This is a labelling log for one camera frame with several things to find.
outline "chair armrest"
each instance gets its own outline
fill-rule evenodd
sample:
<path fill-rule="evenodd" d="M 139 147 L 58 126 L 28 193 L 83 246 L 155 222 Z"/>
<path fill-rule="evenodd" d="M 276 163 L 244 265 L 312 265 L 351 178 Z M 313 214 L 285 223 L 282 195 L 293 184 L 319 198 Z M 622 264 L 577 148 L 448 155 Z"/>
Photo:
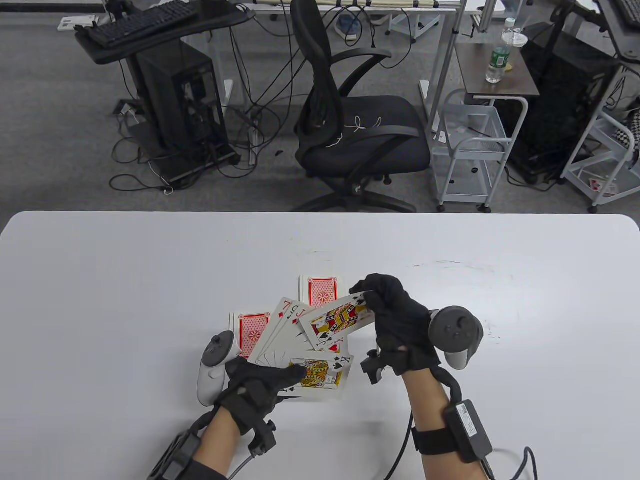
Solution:
<path fill-rule="evenodd" d="M 331 64 L 334 65 L 335 63 L 338 63 L 339 61 L 342 61 L 342 60 L 346 60 L 348 58 L 362 57 L 365 55 L 369 55 L 372 57 L 380 56 L 381 57 L 380 61 L 384 60 L 385 58 L 391 58 L 391 52 L 388 50 L 371 49 L 371 48 L 350 49 L 332 56 Z"/>
<path fill-rule="evenodd" d="M 360 81 L 360 79 L 368 73 L 373 67 L 383 61 L 385 58 L 391 58 L 391 53 L 386 50 L 379 49 L 352 49 L 340 52 L 331 57 L 331 64 L 337 63 L 347 58 L 354 58 L 360 56 L 370 56 L 366 62 L 356 68 L 351 75 L 347 77 L 344 83 L 340 86 L 338 92 L 341 97 L 348 97 L 353 87 Z"/>
<path fill-rule="evenodd" d="M 411 140 L 412 138 L 419 138 L 420 133 L 413 127 L 385 125 L 383 127 L 366 129 L 364 132 L 358 131 L 356 135 L 353 135 L 346 140 L 345 146 L 358 143 L 359 141 L 370 140 L 372 138 L 379 138 L 382 136 L 388 136 L 389 139 L 383 142 L 378 148 L 376 148 L 376 150 L 373 151 L 370 157 L 363 159 L 362 162 L 356 165 L 356 167 L 346 178 L 347 184 L 360 182 L 364 177 L 370 175 L 369 170 L 379 160 L 384 158 L 387 154 L 391 153 L 404 142 Z"/>
<path fill-rule="evenodd" d="M 371 140 L 372 138 L 394 136 L 409 140 L 411 138 L 420 138 L 420 132 L 413 127 L 401 127 L 400 125 L 384 125 L 383 127 L 373 127 L 366 130 L 359 130 L 353 136 L 343 140 L 344 146 L 352 145 L 363 140 Z"/>

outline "gray carpet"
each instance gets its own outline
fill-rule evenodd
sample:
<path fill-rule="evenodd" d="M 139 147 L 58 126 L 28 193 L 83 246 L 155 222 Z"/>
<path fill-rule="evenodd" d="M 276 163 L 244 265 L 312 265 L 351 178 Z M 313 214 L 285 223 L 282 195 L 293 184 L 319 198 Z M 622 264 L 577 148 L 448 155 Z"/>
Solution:
<path fill-rule="evenodd" d="M 551 7 L 538 1 L 520 19 L 529 23 L 548 19 Z M 138 175 L 145 182 L 158 179 L 146 167 L 120 165 L 110 158 L 111 148 L 119 138 L 116 119 L 109 115 L 119 98 L 127 97 L 118 64 L 98 66 L 75 42 L 71 32 L 58 32 L 59 14 L 0 14 L 0 229 L 15 213 L 25 210 L 136 210 L 136 211 L 287 211 L 294 206 L 328 192 L 318 180 L 306 179 L 294 158 L 297 147 L 292 125 L 304 97 L 295 97 L 289 121 L 283 134 L 265 148 L 257 170 L 244 179 L 228 179 L 220 172 L 205 174 L 193 188 L 166 196 L 158 191 L 121 193 L 108 186 L 118 173 Z M 260 21 L 278 33 L 285 33 L 282 19 Z M 486 36 L 473 41 L 491 41 L 499 25 Z M 399 33 L 384 35 L 384 27 L 376 29 L 376 45 L 390 49 L 394 63 L 405 54 L 407 37 Z M 259 96 L 289 57 L 285 38 L 274 38 L 254 22 L 235 28 L 244 54 L 254 98 Z M 470 31 L 468 19 L 463 31 Z M 406 61 L 393 70 L 374 69 L 354 91 L 358 94 L 401 95 L 421 110 L 417 82 L 429 78 L 437 47 L 439 28 L 426 33 L 413 45 Z M 218 46 L 225 77 L 238 79 L 228 35 L 222 35 Z M 345 48 L 344 42 L 330 31 L 334 51 Z M 583 26 L 580 37 L 611 50 L 609 40 L 597 28 Z M 370 46 L 368 31 L 359 46 Z M 334 69 L 338 80 L 346 77 L 352 65 Z M 288 81 L 282 76 L 279 85 Z M 307 93 L 312 83 L 310 68 L 296 78 L 294 94 Z M 449 71 L 448 90 L 461 86 L 455 61 Z M 234 89 L 233 103 L 240 105 L 239 88 Z M 284 116 L 286 101 L 277 102 L 276 112 Z M 237 120 L 230 118 L 230 129 Z M 275 128 L 265 117 L 267 133 Z M 122 159 L 134 155 L 132 145 L 118 150 Z M 223 169 L 228 175 L 242 171 Z M 393 184 L 377 184 L 374 190 L 415 204 L 420 212 L 435 210 L 435 190 L 427 172 L 397 175 Z M 123 188 L 134 186 L 121 184 Z M 569 185 L 556 186 L 548 193 L 517 188 L 502 181 L 494 212 L 586 212 L 586 197 Z M 447 206 L 450 212 L 475 212 L 469 204 Z M 640 221 L 640 196 L 631 196 L 600 208 L 602 213 L 622 213 Z"/>

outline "chair seat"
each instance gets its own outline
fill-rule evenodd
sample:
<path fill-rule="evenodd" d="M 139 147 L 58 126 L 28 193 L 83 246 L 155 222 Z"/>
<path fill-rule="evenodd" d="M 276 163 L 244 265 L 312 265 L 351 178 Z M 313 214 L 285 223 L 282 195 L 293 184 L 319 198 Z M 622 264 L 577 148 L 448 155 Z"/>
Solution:
<path fill-rule="evenodd" d="M 381 118 L 380 125 L 413 127 L 420 133 L 373 165 L 367 174 L 392 175 L 395 173 L 421 172 L 429 167 L 431 156 L 424 126 L 415 108 L 402 97 L 345 97 L 342 98 L 344 125 L 342 140 L 332 147 L 319 147 L 307 152 L 302 167 L 319 177 L 346 178 L 355 166 L 363 161 L 389 137 L 373 138 L 346 146 L 346 140 L 357 136 L 356 126 L 371 128 Z"/>

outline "chair base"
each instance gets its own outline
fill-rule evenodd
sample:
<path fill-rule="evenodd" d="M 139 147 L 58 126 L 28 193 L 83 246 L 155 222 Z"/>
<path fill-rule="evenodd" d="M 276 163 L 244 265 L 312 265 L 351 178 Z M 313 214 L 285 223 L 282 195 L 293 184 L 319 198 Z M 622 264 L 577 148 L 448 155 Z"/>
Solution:
<path fill-rule="evenodd" d="M 347 212 L 367 211 L 368 209 L 384 209 L 400 213 L 416 213 L 417 209 L 407 202 L 398 200 L 387 195 L 364 191 L 361 195 L 342 195 L 340 193 L 330 193 L 311 200 L 292 212 L 323 212 L 325 210 L 342 208 Z"/>

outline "black mesh chair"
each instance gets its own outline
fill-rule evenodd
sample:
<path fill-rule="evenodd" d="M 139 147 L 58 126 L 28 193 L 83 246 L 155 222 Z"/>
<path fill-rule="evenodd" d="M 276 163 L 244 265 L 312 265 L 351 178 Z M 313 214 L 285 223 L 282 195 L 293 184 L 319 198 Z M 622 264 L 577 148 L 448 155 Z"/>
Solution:
<path fill-rule="evenodd" d="M 300 146 L 296 159 L 309 177 L 319 177 L 334 193 L 299 206 L 294 212 L 319 212 L 341 207 L 415 212 L 416 208 L 387 195 L 366 190 L 374 179 L 420 172 L 431 156 L 424 126 L 413 106 L 401 97 L 349 97 L 357 82 L 391 54 L 381 49 L 352 49 L 331 54 L 329 38 L 316 0 L 292 0 L 291 19 L 302 55 L 314 71 L 295 132 Z M 331 66 L 370 56 L 338 89 Z"/>

